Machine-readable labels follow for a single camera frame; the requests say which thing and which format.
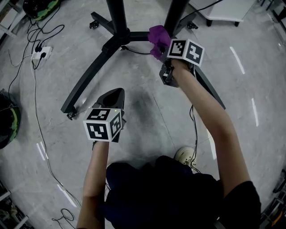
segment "person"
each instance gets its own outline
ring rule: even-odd
[[[229,116],[183,62],[173,59],[172,65],[173,76],[213,136],[220,180],[193,173],[190,164],[179,162],[189,161],[190,148],[177,153],[179,161],[160,156],[155,166],[137,170],[127,163],[107,167],[109,143],[97,142],[84,181],[78,229],[103,229],[105,219],[115,229],[259,227],[260,199]],[[106,201],[105,179],[110,186]]]

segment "black stand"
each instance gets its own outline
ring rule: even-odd
[[[195,18],[195,14],[191,14],[184,20],[180,20],[188,2],[189,0],[173,0],[171,3],[164,25],[171,38],[176,36],[182,30],[182,28],[187,26],[189,22]],[[108,21],[98,13],[93,12],[91,15],[95,21],[90,27],[97,28],[99,23],[106,28],[113,35],[113,37],[105,43],[105,45],[102,47],[101,54],[89,66],[66,99],[61,111],[63,113],[68,113],[67,116],[70,119],[76,114],[74,104],[84,89],[101,69],[101,67],[117,51],[117,49],[119,49],[120,46],[126,45],[132,41],[148,41],[147,36],[149,32],[130,32],[130,30],[127,28],[123,0],[107,0],[107,5],[112,21]],[[216,99],[218,98],[220,100],[216,92],[215,95],[212,95]]]

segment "hand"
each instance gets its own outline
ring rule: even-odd
[[[187,70],[189,72],[188,66],[184,62],[178,59],[172,59],[171,62],[172,66],[174,67],[173,76],[175,78],[179,76],[183,70]]]

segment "green and black object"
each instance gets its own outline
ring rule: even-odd
[[[19,107],[3,91],[0,91],[0,120],[0,148],[4,148],[19,131],[21,113]]]
[[[61,3],[61,0],[25,0],[23,10],[35,21],[46,18]]]

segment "black pole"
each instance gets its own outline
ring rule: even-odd
[[[114,35],[119,37],[128,33],[123,0],[107,0],[108,9],[114,26]]]
[[[174,36],[174,33],[179,25],[180,19],[188,3],[189,0],[172,0],[164,25],[170,37]]]

